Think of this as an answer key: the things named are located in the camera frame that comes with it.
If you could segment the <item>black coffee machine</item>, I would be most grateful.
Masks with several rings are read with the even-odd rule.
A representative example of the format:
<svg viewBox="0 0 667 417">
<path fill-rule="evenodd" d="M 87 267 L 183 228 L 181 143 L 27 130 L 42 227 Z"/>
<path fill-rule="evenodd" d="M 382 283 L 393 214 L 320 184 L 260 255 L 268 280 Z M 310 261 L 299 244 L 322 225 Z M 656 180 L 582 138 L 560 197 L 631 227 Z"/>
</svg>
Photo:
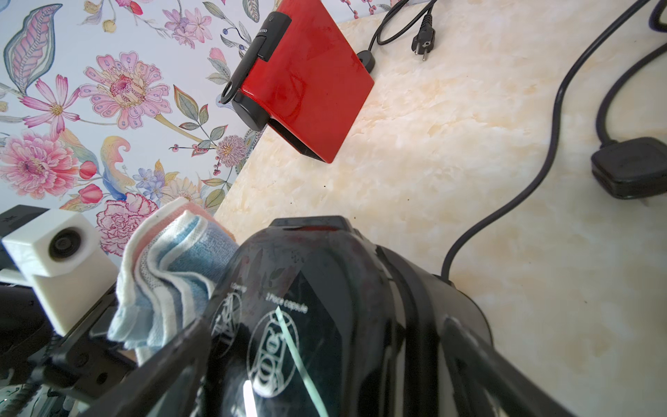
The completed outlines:
<svg viewBox="0 0 667 417">
<path fill-rule="evenodd" d="M 453 283 L 342 216 L 277 219 L 248 238 L 204 315 L 206 416 L 441 416 L 455 410 L 444 319 L 493 338 Z"/>
</svg>

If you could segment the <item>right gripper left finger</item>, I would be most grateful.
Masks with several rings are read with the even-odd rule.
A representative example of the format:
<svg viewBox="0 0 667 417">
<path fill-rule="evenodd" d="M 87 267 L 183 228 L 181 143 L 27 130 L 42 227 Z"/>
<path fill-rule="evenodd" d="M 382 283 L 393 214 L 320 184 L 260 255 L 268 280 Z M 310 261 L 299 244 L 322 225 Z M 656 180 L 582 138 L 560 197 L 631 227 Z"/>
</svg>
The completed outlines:
<svg viewBox="0 0 667 417">
<path fill-rule="evenodd" d="M 206 374 L 210 344 L 208 323 L 193 321 L 83 415 L 191 416 Z"/>
</svg>

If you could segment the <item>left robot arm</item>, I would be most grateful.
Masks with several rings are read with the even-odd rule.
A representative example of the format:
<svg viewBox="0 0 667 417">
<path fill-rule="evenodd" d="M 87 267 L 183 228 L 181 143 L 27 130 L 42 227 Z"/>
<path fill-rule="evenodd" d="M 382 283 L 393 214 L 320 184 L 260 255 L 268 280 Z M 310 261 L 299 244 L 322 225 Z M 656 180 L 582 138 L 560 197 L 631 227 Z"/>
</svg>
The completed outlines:
<svg viewBox="0 0 667 417">
<path fill-rule="evenodd" d="M 47 415 L 89 404 L 137 368 L 108 339 L 118 267 L 81 214 L 17 205 L 1 215 L 1 414 L 45 392 Z"/>
</svg>

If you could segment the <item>blue striped cloth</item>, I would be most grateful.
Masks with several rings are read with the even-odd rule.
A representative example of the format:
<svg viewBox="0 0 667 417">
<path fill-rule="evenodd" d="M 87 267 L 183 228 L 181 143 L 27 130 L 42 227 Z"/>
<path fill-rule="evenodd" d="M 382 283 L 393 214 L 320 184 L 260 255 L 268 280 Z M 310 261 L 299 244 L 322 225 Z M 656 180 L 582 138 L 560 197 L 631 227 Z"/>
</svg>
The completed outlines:
<svg viewBox="0 0 667 417">
<path fill-rule="evenodd" d="M 146 363 L 203 314 L 238 248 L 203 208 L 183 197 L 167 203 L 125 248 L 108 339 Z"/>
</svg>

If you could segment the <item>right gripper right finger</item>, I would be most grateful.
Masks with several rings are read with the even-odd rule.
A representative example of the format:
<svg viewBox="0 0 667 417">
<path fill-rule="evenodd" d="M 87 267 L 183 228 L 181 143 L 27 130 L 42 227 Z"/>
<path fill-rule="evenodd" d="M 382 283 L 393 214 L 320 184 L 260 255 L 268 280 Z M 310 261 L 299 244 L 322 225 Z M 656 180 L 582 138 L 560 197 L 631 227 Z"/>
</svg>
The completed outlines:
<svg viewBox="0 0 667 417">
<path fill-rule="evenodd" d="M 440 336 L 460 416 L 570 416 L 571 412 L 528 380 L 489 343 L 448 316 Z"/>
</svg>

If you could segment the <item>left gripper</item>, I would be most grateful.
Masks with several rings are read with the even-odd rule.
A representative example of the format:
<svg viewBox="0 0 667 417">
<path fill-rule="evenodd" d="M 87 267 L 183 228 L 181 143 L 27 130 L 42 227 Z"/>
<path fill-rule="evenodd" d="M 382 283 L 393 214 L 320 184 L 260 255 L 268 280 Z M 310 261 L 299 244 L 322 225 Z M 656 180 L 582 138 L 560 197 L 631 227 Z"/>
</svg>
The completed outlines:
<svg viewBox="0 0 667 417">
<path fill-rule="evenodd" d="M 31 380 L 79 401 L 96 401 L 120 384 L 137 361 L 107 338 L 117 308 L 113 291 L 103 295 L 73 330 L 47 345 Z"/>
</svg>

